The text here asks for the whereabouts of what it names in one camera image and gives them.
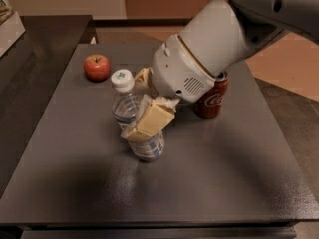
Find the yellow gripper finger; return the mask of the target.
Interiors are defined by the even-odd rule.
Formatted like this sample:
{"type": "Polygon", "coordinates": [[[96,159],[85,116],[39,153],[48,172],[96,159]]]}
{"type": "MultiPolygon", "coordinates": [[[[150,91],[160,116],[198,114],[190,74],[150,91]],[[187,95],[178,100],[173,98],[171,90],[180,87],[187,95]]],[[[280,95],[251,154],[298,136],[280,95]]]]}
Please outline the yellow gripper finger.
{"type": "Polygon", "coordinates": [[[136,88],[139,92],[149,96],[155,96],[157,91],[152,84],[152,75],[150,68],[142,68],[135,75],[136,88]]]}
{"type": "Polygon", "coordinates": [[[143,95],[136,120],[123,130],[121,137],[133,142],[143,142],[157,135],[172,122],[179,102],[180,99],[143,95]]]}

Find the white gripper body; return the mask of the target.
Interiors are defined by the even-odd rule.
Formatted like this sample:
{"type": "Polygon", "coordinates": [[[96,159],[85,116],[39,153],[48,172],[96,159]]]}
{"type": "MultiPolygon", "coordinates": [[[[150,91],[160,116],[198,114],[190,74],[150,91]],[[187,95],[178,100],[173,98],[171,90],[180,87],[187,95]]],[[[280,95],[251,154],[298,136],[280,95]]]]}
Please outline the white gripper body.
{"type": "Polygon", "coordinates": [[[178,34],[171,35],[154,53],[152,84],[161,96],[195,103],[215,84],[178,34]]]}

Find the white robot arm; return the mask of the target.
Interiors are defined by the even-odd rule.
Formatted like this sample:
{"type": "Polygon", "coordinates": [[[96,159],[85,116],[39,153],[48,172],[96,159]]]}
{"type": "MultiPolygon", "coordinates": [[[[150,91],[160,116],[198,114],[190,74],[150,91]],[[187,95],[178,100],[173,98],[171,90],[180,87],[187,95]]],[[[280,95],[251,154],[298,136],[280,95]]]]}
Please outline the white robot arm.
{"type": "Polygon", "coordinates": [[[122,137],[139,142],[162,131],[179,102],[215,118],[227,87],[226,70],[287,32],[319,41],[319,0],[212,0],[155,52],[137,74],[147,93],[122,137]]]}

